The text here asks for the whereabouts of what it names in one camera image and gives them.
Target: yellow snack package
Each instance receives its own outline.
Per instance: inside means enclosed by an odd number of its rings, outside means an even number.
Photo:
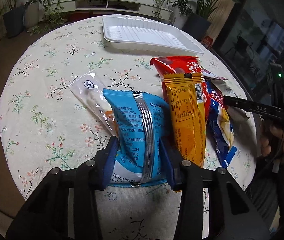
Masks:
[[[183,158],[203,167],[205,110],[201,73],[164,74],[175,145]]]

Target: barcode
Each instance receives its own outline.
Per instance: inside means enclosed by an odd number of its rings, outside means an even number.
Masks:
[[[202,85],[201,83],[195,84],[196,100],[198,103],[203,103]]]

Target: white tablecloth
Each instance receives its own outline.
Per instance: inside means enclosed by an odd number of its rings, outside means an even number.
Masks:
[[[229,78],[227,84],[242,98],[244,91],[211,52],[200,56],[203,67]],[[58,28],[32,44],[13,67],[0,99],[0,134],[12,177],[27,199],[53,167],[75,168],[106,146],[109,134],[101,122],[74,97],[67,85],[92,68],[115,90],[162,95],[152,57],[164,54],[123,51],[103,38],[102,17]],[[238,148],[229,172],[242,188],[251,181],[256,131],[251,117],[235,125]],[[214,141],[206,141],[204,167],[219,166]],[[173,239],[181,193],[168,184],[152,187],[107,187],[97,192],[104,239]],[[208,232],[208,194],[204,205],[204,235]]]

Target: gray plant pot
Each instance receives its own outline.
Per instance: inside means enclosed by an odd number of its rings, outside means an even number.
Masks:
[[[193,38],[201,41],[211,23],[197,14],[192,14],[185,22],[182,31],[188,33]]]
[[[8,38],[19,35],[23,29],[24,6],[16,7],[13,10],[3,14],[3,21]]]
[[[39,2],[31,3],[25,10],[24,26],[30,29],[39,23]]]

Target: screw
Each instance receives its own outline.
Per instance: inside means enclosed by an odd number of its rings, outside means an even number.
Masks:
[[[219,173],[221,173],[221,174],[225,174],[225,173],[226,173],[226,169],[223,168],[223,167],[217,168],[217,171],[218,171]]]
[[[53,169],[51,170],[51,173],[52,173],[52,174],[58,174],[59,171],[60,171],[59,168],[53,168]]]
[[[182,161],[182,165],[188,167],[191,165],[191,162],[189,160],[184,160]]]
[[[95,165],[95,161],[94,161],[94,160],[88,160],[88,161],[86,162],[86,165],[89,166],[89,167],[92,167],[92,166]]]

